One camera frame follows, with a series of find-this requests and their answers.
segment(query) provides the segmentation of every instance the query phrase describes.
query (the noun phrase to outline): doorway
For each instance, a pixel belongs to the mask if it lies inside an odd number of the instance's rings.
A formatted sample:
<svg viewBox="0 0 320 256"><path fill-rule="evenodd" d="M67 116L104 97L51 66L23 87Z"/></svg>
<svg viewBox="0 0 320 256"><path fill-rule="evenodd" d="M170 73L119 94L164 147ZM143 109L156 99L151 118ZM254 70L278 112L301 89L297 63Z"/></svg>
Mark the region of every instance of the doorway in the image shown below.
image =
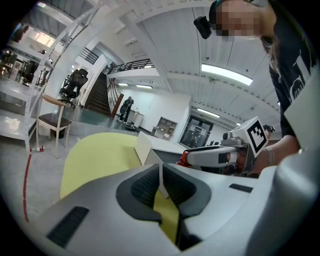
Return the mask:
<svg viewBox="0 0 320 256"><path fill-rule="evenodd" d="M189 148L204 147L214 124L203 118L191 115L180 143Z"/></svg>

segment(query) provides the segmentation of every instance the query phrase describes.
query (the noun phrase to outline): gray floor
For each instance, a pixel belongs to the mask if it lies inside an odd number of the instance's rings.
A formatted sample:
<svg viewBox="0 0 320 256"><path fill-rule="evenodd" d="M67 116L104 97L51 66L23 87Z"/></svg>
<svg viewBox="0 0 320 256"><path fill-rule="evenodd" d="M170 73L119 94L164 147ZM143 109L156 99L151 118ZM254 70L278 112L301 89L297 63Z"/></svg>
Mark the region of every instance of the gray floor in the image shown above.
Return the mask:
<svg viewBox="0 0 320 256"><path fill-rule="evenodd" d="M49 141L47 136L39 136L39 142L45 146L45 151L31 153L26 184L26 210L30 222L60 199L60 186L65 160L71 148L79 140L92 134L105 132L138 135L137 132L122 128L123 124L114 122L110 118L106 119L104 115L95 116L95 112L82 111L77 114L76 111L74 113L66 111L66 115L72 114L74 116L68 116L73 119L68 148L64 147L65 138L60 139L58 146L59 159L54 156L54 137ZM77 118L86 121L86 123L74 121ZM94 118L99 118L101 122L96 123L98 125L87 123L88 119L94 123ZM34 134L30 141L31 147L36 145L35 137ZM24 141L0 136L0 192L12 214L18 218L24 218L23 185L28 157L29 152L26 152Z"/></svg>

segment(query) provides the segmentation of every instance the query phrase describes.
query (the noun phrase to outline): ceiling light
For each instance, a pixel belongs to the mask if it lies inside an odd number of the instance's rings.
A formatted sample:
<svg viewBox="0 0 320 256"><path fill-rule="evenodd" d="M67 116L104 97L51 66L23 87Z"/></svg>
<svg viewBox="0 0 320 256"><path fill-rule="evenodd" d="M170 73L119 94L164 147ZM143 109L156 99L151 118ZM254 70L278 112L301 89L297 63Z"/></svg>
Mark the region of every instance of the ceiling light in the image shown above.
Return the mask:
<svg viewBox="0 0 320 256"><path fill-rule="evenodd" d="M219 118L219 117L220 117L220 115L217 115L217 114L211 113L211 112L206 111L206 110L201 109L201 108L198 108L197 110L198 110L198 111L200 111L200 112L206 113L206 114L208 114L208 115L214 116L214 117L216 117L216 118Z"/></svg>
<svg viewBox="0 0 320 256"><path fill-rule="evenodd" d="M136 87L152 89L152 86L150 86L150 85L139 85L139 84L136 84Z"/></svg>
<svg viewBox="0 0 320 256"><path fill-rule="evenodd" d="M43 2L37 2L36 5L40 7L46 7L46 4Z"/></svg>
<svg viewBox="0 0 320 256"><path fill-rule="evenodd" d="M220 76L224 76L227 78L231 78L234 80L237 80L241 83L244 83L245 85L249 86L252 83L252 79L249 77L246 77L242 74L233 72L231 70L225 69L225 68L221 68L221 67L217 67L217 66L211 66L211 65L207 65L207 64L202 64L201 66L201 70L204 72L210 72L213 74L217 74Z"/></svg>

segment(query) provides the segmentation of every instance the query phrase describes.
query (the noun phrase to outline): white shelf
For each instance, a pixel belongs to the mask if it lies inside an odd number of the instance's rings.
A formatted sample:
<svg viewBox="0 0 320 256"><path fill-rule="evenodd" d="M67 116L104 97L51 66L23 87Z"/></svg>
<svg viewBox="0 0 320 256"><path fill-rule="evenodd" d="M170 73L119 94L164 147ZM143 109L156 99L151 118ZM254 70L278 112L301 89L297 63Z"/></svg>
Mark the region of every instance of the white shelf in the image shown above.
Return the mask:
<svg viewBox="0 0 320 256"><path fill-rule="evenodd" d="M10 95L12 97L18 98L23 101L28 100L30 88L16 81L10 80L6 77L2 77L0 79L0 92ZM40 92L38 90L34 90L33 96L36 96Z"/></svg>
<svg viewBox="0 0 320 256"><path fill-rule="evenodd" d="M29 131L35 122L36 119L31 117L29 120ZM0 109L0 135L18 140L24 140L24 123L24 115Z"/></svg>
<svg viewBox="0 0 320 256"><path fill-rule="evenodd" d="M10 41L6 48L16 54L24 56L27 59L30 59L36 63L40 63L44 57L44 55L42 53L37 52L34 49L31 49L27 45L24 45L24 44L18 43L18 42L14 42L14 41ZM45 62L45 65L51 69L54 68L54 66L48 60Z"/></svg>

